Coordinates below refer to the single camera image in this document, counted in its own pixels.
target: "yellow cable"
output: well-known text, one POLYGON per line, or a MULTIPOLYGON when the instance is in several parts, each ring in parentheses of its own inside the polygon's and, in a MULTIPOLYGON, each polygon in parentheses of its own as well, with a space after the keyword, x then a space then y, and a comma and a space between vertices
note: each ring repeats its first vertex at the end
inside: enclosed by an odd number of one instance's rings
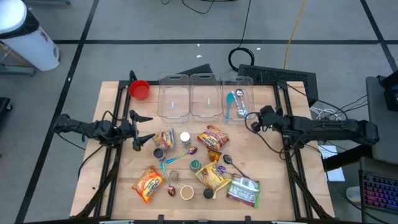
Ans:
POLYGON ((297 28, 297 25, 299 24, 299 22, 301 20, 301 15, 303 14, 304 6, 305 6, 306 2, 307 2, 307 0, 303 0, 303 3, 301 4, 300 14, 298 14, 298 18, 297 18, 296 24, 294 25, 294 29, 293 29, 292 35, 290 36, 289 42, 287 43, 286 53, 285 53, 284 69, 286 69, 286 61, 287 61, 287 56, 289 55, 290 43, 291 43, 291 41, 293 39, 294 33, 296 33, 296 28, 297 28))
MULTIPOLYGON (((4 44, 0 43, 0 46, 3 47, 3 49, 6 49, 6 46, 4 46, 4 44)), ((14 54, 12 51, 10 51, 10 54, 12 56, 14 56, 16 59, 18 59, 18 61, 22 62, 23 66, 27 66, 27 64, 25 63, 25 61, 23 61, 18 55, 14 54)))

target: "red cup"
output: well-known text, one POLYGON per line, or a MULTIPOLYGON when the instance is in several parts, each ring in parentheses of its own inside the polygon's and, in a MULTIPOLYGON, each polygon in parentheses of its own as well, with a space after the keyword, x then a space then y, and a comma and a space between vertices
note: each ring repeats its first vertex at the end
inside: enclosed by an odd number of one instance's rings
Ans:
POLYGON ((129 87, 129 93, 137 100, 144 100, 149 96, 149 83, 145 80, 134 81, 129 87))

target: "keyboard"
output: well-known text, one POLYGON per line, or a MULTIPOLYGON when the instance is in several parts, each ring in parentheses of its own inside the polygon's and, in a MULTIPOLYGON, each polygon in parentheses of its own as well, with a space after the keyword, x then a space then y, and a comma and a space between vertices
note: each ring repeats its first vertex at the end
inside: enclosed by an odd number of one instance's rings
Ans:
POLYGON ((363 205, 398 214, 398 180, 372 174, 366 171, 361 174, 363 205))

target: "clear plastic container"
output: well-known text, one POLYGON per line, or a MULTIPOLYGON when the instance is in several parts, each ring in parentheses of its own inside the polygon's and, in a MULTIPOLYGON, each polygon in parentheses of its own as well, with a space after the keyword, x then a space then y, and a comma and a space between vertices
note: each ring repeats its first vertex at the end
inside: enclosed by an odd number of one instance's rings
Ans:
POLYGON ((223 113, 220 81, 214 74, 191 75, 190 111, 195 121, 217 121, 223 113))
MULTIPOLYGON (((247 114, 255 112, 253 79, 240 76, 223 77, 221 99, 223 102, 224 123, 242 123, 247 114), (241 90, 242 96, 237 95, 236 90, 241 90)), ((247 119, 253 119, 255 116, 255 114, 252 114, 247 119)))
POLYGON ((157 115, 167 123, 189 120, 189 76, 168 75, 159 80, 157 115))

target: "wooden tabletop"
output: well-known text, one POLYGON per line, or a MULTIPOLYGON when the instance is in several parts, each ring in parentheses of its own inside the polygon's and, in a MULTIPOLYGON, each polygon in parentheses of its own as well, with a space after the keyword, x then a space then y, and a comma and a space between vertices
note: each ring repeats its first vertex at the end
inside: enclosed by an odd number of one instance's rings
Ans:
MULTIPOLYGON (((305 92, 301 82, 290 82, 289 84, 305 92)), ((117 87, 118 82, 102 83, 94 120, 100 120, 106 110, 113 110, 117 87)), ((275 107, 275 97, 271 86, 254 86, 253 91, 256 111, 259 111, 264 105, 275 107)), ((151 165, 155 166, 161 176, 164 175, 159 162, 153 156, 153 150, 155 149, 154 142, 152 140, 148 141, 142 147, 141 152, 136 152, 132 149, 132 139, 128 139, 123 144, 112 219, 156 220, 160 214, 163 214, 166 220, 244 220, 244 216, 246 215, 250 215, 252 220, 295 219, 286 164, 279 159, 278 154, 272 152, 261 141, 259 136, 250 133, 244 127, 243 123, 224 124, 222 117, 217 121, 198 122, 194 121, 190 115, 191 117, 186 123, 165 123, 157 115, 158 95, 159 87, 151 86, 150 97, 148 99, 143 101, 138 101, 134 98, 131 99, 130 110, 134 109, 142 116, 154 118, 152 121, 138 124, 140 136, 174 128, 177 147, 174 151, 167 152, 167 157, 172 158, 185 152, 186 149, 183 148, 182 143, 179 141, 179 136, 181 132, 187 131, 191 134, 192 145, 198 147, 198 152, 195 155, 187 155, 166 165, 168 173, 171 170, 176 170, 180 176, 180 180, 178 181, 170 180, 171 185, 177 190, 176 196, 171 197, 168 195, 168 186, 164 178, 164 184, 154 192, 150 202, 145 204, 131 187, 151 165), (217 192, 216 199, 206 199, 203 196, 203 190, 206 187, 190 170, 189 163, 192 159, 198 159, 202 167, 210 163, 206 147, 197 140, 197 136, 204 132, 206 126, 209 124, 215 125, 230 138, 229 142, 221 149, 221 152, 229 154, 233 158, 234 164, 250 176, 250 178, 261 181, 258 209, 227 198, 226 187, 217 192), (184 185, 191 185, 195 191, 191 200, 183 200, 179 195, 180 189, 184 185)), ((282 91, 280 91, 280 95, 283 103, 282 91)), ((306 97, 291 88, 289 88, 289 96, 293 114, 310 117, 306 97)), ((266 133, 261 132, 261 135, 265 137, 274 149, 282 148, 279 133, 268 131, 266 133)), ((316 142, 311 142, 310 145, 317 147, 316 142)), ((98 142, 90 140, 87 144, 85 158, 97 148, 98 142)), ((310 147, 303 148, 301 152, 308 189, 325 211, 334 216, 320 153, 310 147)), ((104 155, 105 149, 91 158, 82 168, 71 215, 76 215, 80 212, 96 192, 94 188, 97 189, 100 182, 104 155)), ((233 166, 225 164, 222 159, 220 159, 218 165, 225 166, 230 173, 238 173, 233 166)), ((297 192, 300 201, 301 216, 305 217, 303 198, 299 188, 297 188, 297 192)), ((104 193, 103 209, 101 209, 102 215, 105 213, 104 208, 107 201, 108 191, 104 193)))

